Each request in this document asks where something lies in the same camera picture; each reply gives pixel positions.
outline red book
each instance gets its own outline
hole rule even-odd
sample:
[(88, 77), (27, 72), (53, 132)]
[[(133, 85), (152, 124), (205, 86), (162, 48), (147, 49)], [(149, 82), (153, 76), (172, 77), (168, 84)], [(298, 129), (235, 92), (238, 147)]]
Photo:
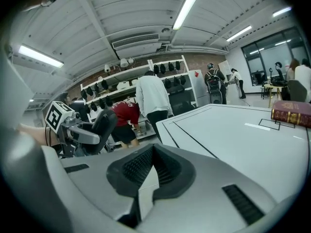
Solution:
[(295, 101), (276, 101), (271, 119), (311, 128), (311, 104)]

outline black pants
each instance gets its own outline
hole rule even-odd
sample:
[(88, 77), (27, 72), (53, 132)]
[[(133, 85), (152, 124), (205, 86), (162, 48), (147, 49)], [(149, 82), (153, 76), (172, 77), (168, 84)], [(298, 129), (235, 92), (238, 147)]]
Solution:
[(227, 104), (227, 98), (225, 96), (226, 90), (225, 90), (225, 86), (222, 84), (222, 86), (220, 87), (220, 92), (222, 93), (222, 97), (223, 97), (223, 104)]
[(159, 131), (157, 130), (156, 123), (162, 120), (167, 119), (168, 111), (154, 111), (147, 115), (147, 118), (149, 122), (151, 123), (153, 129), (155, 130), (155, 133), (159, 140), (161, 141)]
[(240, 83), (240, 89), (241, 89), (241, 92), (242, 92), (242, 98), (246, 98), (246, 95), (245, 95), (245, 92), (243, 90), (243, 80), (239, 80), (239, 83)]

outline office chair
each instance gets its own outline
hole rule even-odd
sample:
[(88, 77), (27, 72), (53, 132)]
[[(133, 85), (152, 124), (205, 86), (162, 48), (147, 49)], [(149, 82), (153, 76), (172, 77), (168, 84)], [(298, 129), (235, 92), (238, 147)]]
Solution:
[(298, 80), (289, 80), (288, 88), (291, 94), (291, 101), (296, 102), (306, 101), (307, 90)]
[(99, 154), (106, 144), (108, 137), (117, 125), (117, 115), (109, 109), (99, 112), (94, 123), (83, 123), (83, 129), (99, 135), (99, 144), (82, 144), (82, 148), (90, 155)]
[(175, 116), (195, 109), (194, 106), (191, 105), (190, 91), (184, 90), (180, 92), (170, 93), (169, 99), (173, 114)]

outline white table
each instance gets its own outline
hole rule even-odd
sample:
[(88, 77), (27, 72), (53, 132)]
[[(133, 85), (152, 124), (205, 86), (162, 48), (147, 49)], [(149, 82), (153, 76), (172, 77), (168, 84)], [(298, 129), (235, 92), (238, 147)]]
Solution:
[(219, 158), (281, 202), (304, 184), (311, 131), (270, 116), (271, 109), (209, 104), (157, 128), (163, 144)]

